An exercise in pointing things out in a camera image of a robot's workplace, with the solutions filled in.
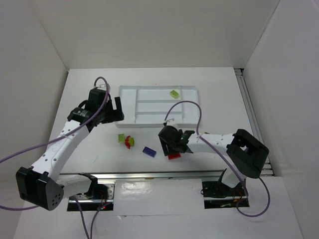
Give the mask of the red sloped lego brick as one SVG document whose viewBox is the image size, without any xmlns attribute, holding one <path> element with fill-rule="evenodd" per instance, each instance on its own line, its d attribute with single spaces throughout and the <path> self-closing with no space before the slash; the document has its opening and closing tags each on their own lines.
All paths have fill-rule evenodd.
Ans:
<svg viewBox="0 0 319 239">
<path fill-rule="evenodd" d="M 173 160 L 173 159 L 180 158 L 181 154 L 180 153 L 172 153 L 172 154 L 169 154 L 167 157 L 169 160 Z"/>
</svg>

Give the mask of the blue lego brick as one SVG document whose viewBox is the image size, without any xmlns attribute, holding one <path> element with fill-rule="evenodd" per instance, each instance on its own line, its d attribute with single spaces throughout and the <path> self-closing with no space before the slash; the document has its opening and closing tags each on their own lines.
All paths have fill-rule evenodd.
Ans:
<svg viewBox="0 0 319 239">
<path fill-rule="evenodd" d="M 144 147 L 143 153 L 154 158 L 157 152 L 149 147 Z"/>
</svg>

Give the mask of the green lego brick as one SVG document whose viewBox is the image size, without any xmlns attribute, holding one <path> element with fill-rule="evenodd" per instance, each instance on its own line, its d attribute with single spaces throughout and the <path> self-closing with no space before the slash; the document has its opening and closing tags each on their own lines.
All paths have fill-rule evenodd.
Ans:
<svg viewBox="0 0 319 239">
<path fill-rule="evenodd" d="M 125 135 L 122 133 L 122 134 L 118 134 L 118 142 L 120 143 L 124 143 L 125 142 Z"/>
<path fill-rule="evenodd" d="M 174 99 L 178 99 L 179 98 L 179 92 L 177 92 L 176 90 L 172 90 L 170 91 L 170 96 L 173 97 Z"/>
</svg>

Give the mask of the small green lego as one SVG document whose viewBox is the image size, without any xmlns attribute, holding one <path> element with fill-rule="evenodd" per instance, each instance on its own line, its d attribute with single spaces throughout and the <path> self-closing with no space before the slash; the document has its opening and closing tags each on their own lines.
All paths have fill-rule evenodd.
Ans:
<svg viewBox="0 0 319 239">
<path fill-rule="evenodd" d="M 135 141 L 134 141 L 134 139 L 133 139 L 132 137 L 130 137 L 130 138 L 128 139 L 128 143 L 129 143 L 130 146 L 134 146 Z"/>
</svg>

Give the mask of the red curved lego piece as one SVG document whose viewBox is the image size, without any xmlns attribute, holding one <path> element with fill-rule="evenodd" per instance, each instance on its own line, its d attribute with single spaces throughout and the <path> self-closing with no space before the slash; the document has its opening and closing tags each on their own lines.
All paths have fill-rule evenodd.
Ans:
<svg viewBox="0 0 319 239">
<path fill-rule="evenodd" d="M 131 136 L 128 135 L 128 136 L 126 137 L 126 139 L 125 139 L 125 146 L 127 147 L 127 149 L 130 149 L 130 148 L 131 148 L 131 146 L 130 146 L 129 143 L 128 143 L 128 139 L 129 139 L 130 137 L 131 137 Z"/>
</svg>

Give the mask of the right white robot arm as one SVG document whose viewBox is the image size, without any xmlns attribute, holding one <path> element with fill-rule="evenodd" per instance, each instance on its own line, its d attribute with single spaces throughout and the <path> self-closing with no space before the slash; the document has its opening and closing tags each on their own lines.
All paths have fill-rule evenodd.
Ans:
<svg viewBox="0 0 319 239">
<path fill-rule="evenodd" d="M 226 163 L 221 183 L 235 188 L 246 178 L 260 177 L 269 149 L 244 129 L 234 134 L 196 134 L 166 125 L 159 132 L 165 156 L 174 153 L 215 153 Z"/>
</svg>

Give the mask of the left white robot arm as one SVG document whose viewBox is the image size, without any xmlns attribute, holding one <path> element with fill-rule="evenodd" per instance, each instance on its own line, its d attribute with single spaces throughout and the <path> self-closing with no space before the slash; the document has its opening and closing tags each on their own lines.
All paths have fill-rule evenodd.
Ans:
<svg viewBox="0 0 319 239">
<path fill-rule="evenodd" d="M 45 153 L 29 168 L 16 173 L 20 198 L 34 205 L 54 210 L 64 198 L 82 194 L 92 199 L 106 200 L 109 189 L 98 183 L 97 177 L 78 173 L 67 179 L 59 175 L 69 157 L 93 128 L 99 124 L 124 120 L 120 97 L 113 100 L 101 89 L 92 89 L 89 97 L 73 109 L 63 130 Z"/>
</svg>

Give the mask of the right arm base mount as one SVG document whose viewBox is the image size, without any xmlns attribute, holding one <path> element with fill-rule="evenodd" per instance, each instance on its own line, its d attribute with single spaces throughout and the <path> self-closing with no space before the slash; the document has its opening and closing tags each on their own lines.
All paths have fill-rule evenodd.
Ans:
<svg viewBox="0 0 319 239">
<path fill-rule="evenodd" d="M 241 184 L 230 188 L 217 181 L 203 181 L 200 193 L 205 209 L 236 208 L 237 203 L 239 207 L 250 207 Z"/>
</svg>

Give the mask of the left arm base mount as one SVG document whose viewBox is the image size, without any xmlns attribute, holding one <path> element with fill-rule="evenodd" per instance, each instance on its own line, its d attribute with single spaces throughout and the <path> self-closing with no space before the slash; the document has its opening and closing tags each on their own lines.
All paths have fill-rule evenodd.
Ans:
<svg viewBox="0 0 319 239">
<path fill-rule="evenodd" d="M 101 181 L 99 184 L 104 185 L 101 189 L 98 189 L 92 198 L 85 196 L 84 194 L 75 195 L 68 200 L 67 211 L 75 212 L 79 211 L 76 204 L 76 199 L 82 211 L 95 212 L 101 208 L 101 211 L 112 211 L 114 209 L 114 195 L 115 195 L 115 181 Z"/>
</svg>

